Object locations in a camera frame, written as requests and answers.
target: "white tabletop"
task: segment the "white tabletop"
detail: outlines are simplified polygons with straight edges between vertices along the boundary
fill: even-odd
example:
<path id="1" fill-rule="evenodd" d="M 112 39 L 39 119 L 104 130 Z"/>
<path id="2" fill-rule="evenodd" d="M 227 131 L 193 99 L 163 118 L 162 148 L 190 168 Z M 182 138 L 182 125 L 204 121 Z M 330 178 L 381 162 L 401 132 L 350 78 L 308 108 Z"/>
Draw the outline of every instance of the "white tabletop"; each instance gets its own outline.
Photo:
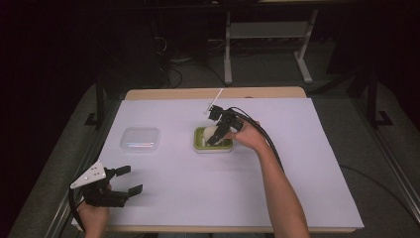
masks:
<path id="1" fill-rule="evenodd" d="M 143 184 L 141 194 L 111 209 L 112 230 L 269 232 L 263 180 L 257 155 L 235 143 L 230 153 L 197 154 L 195 128 L 214 125 L 203 111 L 209 99 L 125 100 L 99 160 L 109 169 L 131 166 L 113 178 L 114 190 Z M 308 98 L 219 99 L 225 109 L 240 107 L 275 143 L 285 173 L 302 203 L 312 231 L 363 228 L 332 148 Z M 159 129 L 151 153 L 120 147 L 130 127 Z"/>

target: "metal bar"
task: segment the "metal bar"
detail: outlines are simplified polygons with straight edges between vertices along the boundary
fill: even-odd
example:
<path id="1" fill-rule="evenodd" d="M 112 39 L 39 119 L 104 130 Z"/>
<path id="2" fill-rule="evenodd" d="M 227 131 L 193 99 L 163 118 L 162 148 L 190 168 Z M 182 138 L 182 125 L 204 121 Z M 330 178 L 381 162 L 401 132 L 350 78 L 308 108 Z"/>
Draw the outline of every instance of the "metal bar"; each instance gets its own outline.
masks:
<path id="1" fill-rule="evenodd" d="M 307 8 L 320 8 L 331 5 L 341 4 L 354 4 L 357 0 L 309 0 L 309 1 L 282 1 L 282 2 L 259 2 L 253 4 L 179 4 L 169 5 L 161 4 L 157 6 L 99 6 L 99 7 L 85 7 L 81 9 L 81 12 L 103 12 L 103 13 L 117 13 L 124 11 L 147 11 L 147 12 L 166 12 L 166 11 L 233 11 L 241 9 L 253 9 L 253 10 L 271 10 L 272 8 L 278 7 L 307 7 Z"/>
<path id="2" fill-rule="evenodd" d="M 368 88 L 367 88 L 367 119 L 370 122 L 371 126 L 374 129 L 377 129 L 376 125 L 376 74 L 374 69 L 370 73 L 368 79 Z"/>
<path id="3" fill-rule="evenodd" d="M 377 129 L 374 129 L 367 117 L 365 116 L 365 109 L 362 103 L 358 99 L 353 100 L 357 110 L 364 120 L 367 130 L 370 132 L 378 147 L 380 148 L 386 162 L 389 165 L 392 176 L 394 177 L 402 195 L 404 196 L 408 206 L 410 207 L 414 217 L 416 218 L 417 225 L 420 225 L 420 197 L 417 194 L 417 191 L 414 189 L 408 177 L 405 175 L 404 170 L 401 165 L 398 163 L 395 156 L 392 154 L 392 151 L 386 145 L 385 140 Z"/>
<path id="4" fill-rule="evenodd" d="M 100 78 L 96 81 L 96 113 L 96 129 L 99 129 L 105 116 L 104 87 Z"/>
<path id="5" fill-rule="evenodd" d="M 232 84 L 232 66 L 231 66 L 231 12 L 226 14 L 226 50 L 224 58 L 225 83 Z"/>
<path id="6" fill-rule="evenodd" d="M 311 40 L 312 30 L 314 29 L 317 15 L 318 15 L 318 9 L 315 9 L 312 11 L 311 17 L 309 18 L 308 25 L 306 27 L 306 30 L 303 36 L 303 44 L 299 50 L 299 53 L 297 54 L 297 57 L 300 60 L 303 60 L 303 57 L 305 56 L 305 52 L 306 52 L 306 49 L 308 48 L 309 40 Z"/>
<path id="7" fill-rule="evenodd" d="M 108 105 L 108 112 L 103 121 L 101 128 L 98 130 L 98 133 L 93 136 L 91 143 L 83 155 L 83 159 L 77 168 L 77 171 L 74 173 L 74 176 L 80 174 L 84 169 L 88 168 L 92 163 L 95 156 L 99 153 L 102 143 L 106 140 L 109 130 L 111 129 L 112 123 L 114 121 L 115 115 L 117 114 L 120 101 L 110 101 Z M 64 228 L 65 222 L 70 215 L 70 209 L 68 205 L 68 191 L 63 195 L 61 202 L 59 203 L 58 210 L 52 223 L 46 233 L 45 237 L 59 237 L 62 229 Z"/>

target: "small tray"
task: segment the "small tray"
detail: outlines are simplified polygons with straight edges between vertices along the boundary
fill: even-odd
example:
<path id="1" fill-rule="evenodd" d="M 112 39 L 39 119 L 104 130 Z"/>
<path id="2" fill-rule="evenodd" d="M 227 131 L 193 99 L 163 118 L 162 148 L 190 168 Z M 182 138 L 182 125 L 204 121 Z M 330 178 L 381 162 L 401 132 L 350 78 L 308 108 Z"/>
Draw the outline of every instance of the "small tray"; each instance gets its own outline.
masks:
<path id="1" fill-rule="evenodd" d="M 198 127 L 194 131 L 194 149 L 197 153 L 226 153 L 232 151 L 234 142 L 231 139 L 225 139 L 215 146 L 206 144 L 203 139 L 204 129 L 205 127 Z"/>

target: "black cable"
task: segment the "black cable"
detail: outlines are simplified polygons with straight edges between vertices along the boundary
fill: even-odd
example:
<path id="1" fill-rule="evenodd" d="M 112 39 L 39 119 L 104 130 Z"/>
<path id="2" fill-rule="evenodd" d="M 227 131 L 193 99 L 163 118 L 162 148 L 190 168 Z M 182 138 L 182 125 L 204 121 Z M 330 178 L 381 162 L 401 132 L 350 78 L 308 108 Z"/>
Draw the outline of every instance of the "black cable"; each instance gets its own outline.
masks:
<path id="1" fill-rule="evenodd" d="M 366 179 L 369 179 L 370 181 L 372 181 L 373 183 L 375 183 L 376 185 L 378 185 L 379 187 L 381 187 L 383 190 L 385 190 L 388 194 L 390 194 L 401 206 L 402 206 L 402 208 L 404 208 L 404 210 L 408 213 L 408 215 L 410 215 L 410 217 L 413 219 L 413 221 L 414 221 L 414 223 L 416 223 L 416 225 L 417 225 L 417 227 L 420 229 L 420 224 L 417 222 L 417 218 L 414 216 L 414 214 L 410 211 L 410 209 L 404 204 L 404 202 L 401 200 L 401 199 L 399 199 L 399 197 L 395 194 L 395 193 L 393 193 L 389 188 L 387 188 L 386 186 L 384 186 L 382 183 L 380 183 L 379 181 L 377 181 L 377 180 L 375 180 L 375 179 L 373 179 L 373 178 L 371 178 L 371 177 L 369 177 L 368 175 L 366 175 L 366 174 L 364 174 L 364 173 L 362 173 L 362 172 L 360 172 L 360 171 L 358 171 L 358 170 L 356 170 L 356 169 L 353 169 L 353 168 L 351 168 L 351 167 L 348 167 L 348 166 L 344 166 L 344 165 L 339 165 L 341 168 L 344 168 L 344 169 L 346 169 L 346 170 L 349 170 L 349 171 L 352 171 L 352 172 L 355 172 L 355 173 L 357 173 L 357 174 L 359 174 L 359 175 L 361 175 L 362 177 L 365 177 Z"/>
<path id="2" fill-rule="evenodd" d="M 168 70 L 175 71 L 175 72 L 177 72 L 177 73 L 179 74 L 179 82 L 178 82 L 176 85 L 172 85 L 172 82 L 170 81 L 170 77 L 169 77 L 169 76 L 167 76 L 167 81 L 168 81 L 168 83 L 169 83 L 169 86 L 170 86 L 171 88 L 177 88 L 177 87 L 181 84 L 181 82 L 183 81 L 183 76 L 182 76 L 182 73 L 181 73 L 179 70 L 177 70 L 177 69 L 175 69 L 175 68 L 173 68 L 173 67 L 168 68 Z"/>
<path id="3" fill-rule="evenodd" d="M 216 47 L 213 47 L 213 48 L 209 49 L 208 50 L 208 55 L 209 56 L 214 55 L 217 52 L 220 52 L 226 46 L 225 40 L 215 40 L 215 41 L 212 41 L 212 42 L 221 42 L 221 44 L 217 45 Z"/>
<path id="4" fill-rule="evenodd" d="M 71 185 L 81 176 L 83 175 L 87 170 L 83 171 L 82 173 L 80 173 L 78 176 L 75 177 L 75 179 L 71 182 L 71 184 L 68 186 L 68 205 L 70 206 L 70 211 L 71 214 L 73 215 L 73 218 L 77 221 L 77 223 L 79 224 L 80 228 L 84 230 L 84 226 L 83 226 L 83 222 L 81 221 L 81 218 L 78 214 L 77 211 L 77 207 L 78 205 L 81 203 L 78 203 L 77 206 L 75 205 L 75 201 L 74 201 L 74 189 L 71 188 Z"/>
<path id="5" fill-rule="evenodd" d="M 209 56 L 221 56 L 225 53 L 225 48 L 226 48 L 225 40 L 220 40 L 220 41 L 223 41 L 223 44 L 221 44 L 218 48 L 213 48 L 213 49 L 208 50 Z M 236 41 L 238 41 L 238 39 L 231 39 L 231 46 L 233 46 Z"/>
<path id="6" fill-rule="evenodd" d="M 127 72 L 131 75 L 133 75 L 134 77 L 138 78 L 139 80 L 146 80 L 143 76 L 139 75 L 138 73 L 136 73 L 135 71 L 133 71 L 131 68 L 129 68 L 126 64 L 124 64 L 120 59 L 118 59 L 117 57 L 115 57 L 112 53 L 110 53 L 104 46 L 102 46 L 101 43 L 99 43 L 98 41 L 95 41 L 96 45 L 104 52 L 106 53 L 115 63 L 119 64 L 120 66 L 122 66 L 124 69 L 127 70 Z"/>
<path id="7" fill-rule="evenodd" d="M 231 56 L 237 58 L 248 58 L 258 53 L 257 48 L 249 46 L 249 41 L 243 39 L 231 44 Z"/>
<path id="8" fill-rule="evenodd" d="M 250 115 L 248 115 L 244 110 L 242 110 L 241 108 L 239 108 L 239 107 L 230 107 L 230 109 L 236 109 L 236 110 L 238 110 L 238 111 L 241 111 L 244 115 L 246 115 L 246 116 L 248 116 L 250 119 L 252 119 L 253 121 L 256 121 L 256 120 L 254 120 Z"/>
<path id="9" fill-rule="evenodd" d="M 224 87 L 230 86 L 230 85 L 226 84 L 225 83 L 225 80 L 223 80 L 222 77 L 220 77 L 219 74 L 213 68 L 211 68 L 208 65 L 200 64 L 198 62 L 195 62 L 195 63 L 178 62 L 175 65 L 176 66 L 202 66 L 202 67 L 205 67 L 205 68 L 209 69 L 210 71 L 212 71 L 217 76 L 217 78 L 219 79 L 220 82 L 222 82 L 222 84 L 223 84 Z"/>

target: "human hand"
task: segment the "human hand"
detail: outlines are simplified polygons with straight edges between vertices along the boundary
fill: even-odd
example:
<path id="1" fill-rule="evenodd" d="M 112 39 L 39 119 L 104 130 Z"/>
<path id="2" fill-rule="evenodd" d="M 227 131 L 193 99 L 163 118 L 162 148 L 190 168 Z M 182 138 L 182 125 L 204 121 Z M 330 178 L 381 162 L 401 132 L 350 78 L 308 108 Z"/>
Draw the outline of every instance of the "human hand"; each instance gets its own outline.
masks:
<path id="1" fill-rule="evenodd" d="M 249 122 L 242 120 L 244 123 L 244 127 L 239 132 L 231 132 L 229 131 L 225 135 L 225 139 L 234 139 L 243 144 L 244 146 L 251 148 L 258 152 L 264 147 L 268 146 L 268 143 L 265 140 L 263 134 L 260 133 L 257 128 L 255 128 Z"/>
<path id="2" fill-rule="evenodd" d="M 109 207 L 96 207 L 82 201 L 77 210 L 86 232 L 85 238 L 103 237 L 109 220 Z"/>

